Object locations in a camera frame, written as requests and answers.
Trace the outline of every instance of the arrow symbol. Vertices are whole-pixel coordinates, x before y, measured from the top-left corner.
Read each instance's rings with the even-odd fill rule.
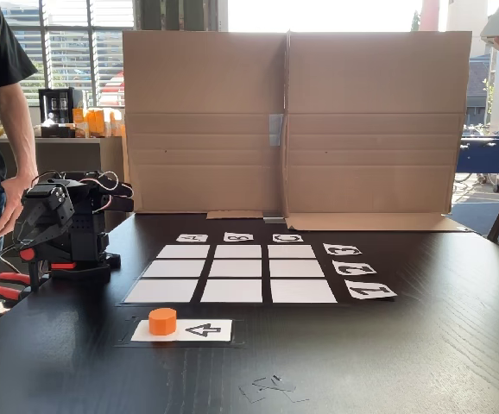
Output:
[[[186,328],[186,332],[190,332],[191,334],[195,334],[198,336],[207,337],[207,334],[215,332],[219,333],[221,331],[220,328],[212,328],[210,323],[205,323],[203,325],[194,326],[193,328]]]

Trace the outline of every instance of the white paper card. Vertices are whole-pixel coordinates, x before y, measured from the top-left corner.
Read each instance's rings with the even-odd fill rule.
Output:
[[[214,260],[210,278],[261,278],[260,260]]]
[[[350,254],[362,254],[361,251],[355,246],[343,246],[338,244],[326,244],[325,250],[328,254],[333,254],[334,256],[346,256]]]
[[[336,272],[344,276],[360,276],[362,274],[376,273],[376,270],[366,263],[344,263],[333,260],[332,264],[336,268]]]
[[[209,252],[208,244],[188,246],[182,244],[168,244],[157,255],[158,259],[205,259]]]
[[[261,280],[208,279],[201,301],[261,303]]]
[[[325,279],[271,279],[276,304],[335,304],[336,298]]]
[[[230,319],[177,319],[177,330],[171,335],[159,336],[149,332],[148,319],[136,326],[134,342],[229,342],[232,335]]]
[[[143,278],[198,278],[205,260],[155,260]]]
[[[303,237],[300,235],[273,235],[273,242],[277,243],[291,243],[303,242]]]
[[[324,278],[316,260],[270,260],[271,278]]]
[[[219,244],[215,250],[216,259],[261,259],[261,246],[259,245],[225,245]]]
[[[196,279],[139,280],[126,303],[190,302],[198,281]]]
[[[207,235],[180,235],[177,242],[203,243],[207,242]]]
[[[244,233],[224,233],[225,242],[247,242],[248,240],[253,240],[253,235]]]
[[[311,246],[303,245],[268,245],[268,257],[270,259],[314,259],[315,253]]]
[[[345,284],[347,285],[351,296],[357,299],[389,298],[391,296],[397,296],[394,291],[380,283],[351,282],[346,280]]]

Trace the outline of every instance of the orange block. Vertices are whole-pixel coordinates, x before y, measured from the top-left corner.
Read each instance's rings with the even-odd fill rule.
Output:
[[[160,308],[149,312],[149,332],[152,335],[171,335],[177,330],[177,311]]]

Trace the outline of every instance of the cardboard backdrop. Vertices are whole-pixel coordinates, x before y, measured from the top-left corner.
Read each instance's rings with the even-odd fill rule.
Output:
[[[124,32],[136,210],[282,209],[299,229],[377,229],[355,215],[391,214],[386,229],[454,228],[440,213],[470,44],[465,32]],[[282,113],[280,148],[271,120]]]
[[[285,34],[123,32],[138,212],[281,210]]]

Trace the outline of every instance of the dark wooden table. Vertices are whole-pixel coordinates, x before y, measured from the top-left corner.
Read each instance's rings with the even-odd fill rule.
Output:
[[[179,318],[229,318],[238,347],[122,346],[133,317],[120,305],[181,233],[251,233],[282,224],[136,216],[111,233],[123,267],[104,287],[46,283],[0,319],[0,414],[498,413],[499,247],[466,233],[301,233],[339,304],[177,304]],[[350,296],[322,243],[349,244],[399,296]],[[268,275],[263,275],[267,283]],[[254,404],[239,386],[289,378],[310,398],[272,392]]]

